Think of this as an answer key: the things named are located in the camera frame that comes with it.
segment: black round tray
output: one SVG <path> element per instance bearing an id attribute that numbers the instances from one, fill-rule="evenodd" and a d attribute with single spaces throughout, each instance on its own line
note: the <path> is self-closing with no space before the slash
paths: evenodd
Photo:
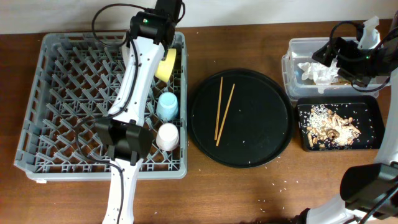
<path id="1" fill-rule="evenodd" d="M 220 126 L 233 84 L 231 104 L 220 144 L 215 126 L 220 81 L 223 91 Z M 294 131 L 290 100 L 269 77 L 247 69 L 226 70 L 205 80 L 188 102 L 188 131 L 208 157 L 227 166 L 256 167 L 276 158 Z"/>

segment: wood grain surface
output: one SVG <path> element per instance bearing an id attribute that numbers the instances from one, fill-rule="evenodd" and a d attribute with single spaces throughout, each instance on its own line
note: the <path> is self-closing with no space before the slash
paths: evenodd
<path id="1" fill-rule="evenodd" d="M 381 21 L 382 36 L 386 35 L 390 22 Z M 280 61 L 289 40 L 327 37 L 335 24 L 179 29 L 185 35 L 189 54 L 188 97 L 206 77 L 229 68 L 256 70 L 283 85 Z M 349 26 L 342 26 L 336 32 L 341 36 L 353 34 Z M 37 184 L 13 166 L 43 36 L 0 35 L 0 220 L 1 223 L 101 223 L 109 182 Z M 377 99 L 384 122 L 390 93 L 387 87 Z M 305 152 L 300 146 L 298 127 L 295 128 L 293 140 L 279 159 L 253 169 L 218 164 L 190 143 L 186 177 L 137 183 L 136 223 L 264 223 L 292 218 L 338 194 L 345 171 L 351 166 L 372 163 L 377 153 Z M 396 222 L 390 218 L 372 223 Z"/>

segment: black rectangular tray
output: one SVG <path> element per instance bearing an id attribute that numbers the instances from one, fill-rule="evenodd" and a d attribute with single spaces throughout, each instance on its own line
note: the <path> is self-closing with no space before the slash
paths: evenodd
<path id="1" fill-rule="evenodd" d="M 357 126 L 361 134 L 354 140 L 351 146 L 331 146 L 325 144 L 325 149 L 318 145 L 310 147 L 307 139 L 307 128 L 304 116 L 308 117 L 312 105 L 325 105 L 326 108 L 340 115 L 342 118 L 354 118 L 353 125 Z M 356 149 L 379 149 L 384 137 L 384 123 L 380 113 L 379 105 L 372 96 L 332 96 L 301 98 L 296 105 L 296 113 L 303 148 L 306 151 L 335 151 Z"/>

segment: wooden chopstick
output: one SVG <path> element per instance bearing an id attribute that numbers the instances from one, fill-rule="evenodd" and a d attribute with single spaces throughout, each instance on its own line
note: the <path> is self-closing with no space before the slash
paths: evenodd
<path id="1" fill-rule="evenodd" d="M 218 135 L 218 120 L 220 117 L 220 107 L 221 107 L 221 93 L 223 92 L 223 77 L 221 77 L 221 83 L 220 83 L 220 93 L 218 95 L 218 107 L 217 107 L 217 119 L 216 119 L 216 133 L 214 135 L 214 140 L 217 140 L 217 135 Z"/>
<path id="2" fill-rule="evenodd" d="M 228 108 L 229 108 L 229 104 L 231 103 L 232 93 L 234 92 L 234 88 L 235 88 L 235 84 L 232 86 L 231 94 L 229 94 L 229 99 L 228 99 L 228 103 L 226 104 L 223 122 L 221 122 L 220 133 L 218 134 L 216 146 L 218 146 L 218 143 L 220 142 L 221 134 L 223 133 L 225 118 L 226 118 L 226 114 L 228 113 Z"/>

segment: cup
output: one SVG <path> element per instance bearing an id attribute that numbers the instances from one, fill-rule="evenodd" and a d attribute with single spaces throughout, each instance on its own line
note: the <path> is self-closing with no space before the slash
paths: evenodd
<path id="1" fill-rule="evenodd" d="M 159 97 L 156 114 L 161 120 L 173 120 L 178 113 L 177 97 L 173 93 L 165 92 Z"/>
<path id="2" fill-rule="evenodd" d="M 178 146 L 179 140 L 177 127 L 172 123 L 165 123 L 157 132 L 156 145 L 163 151 L 171 151 Z"/>

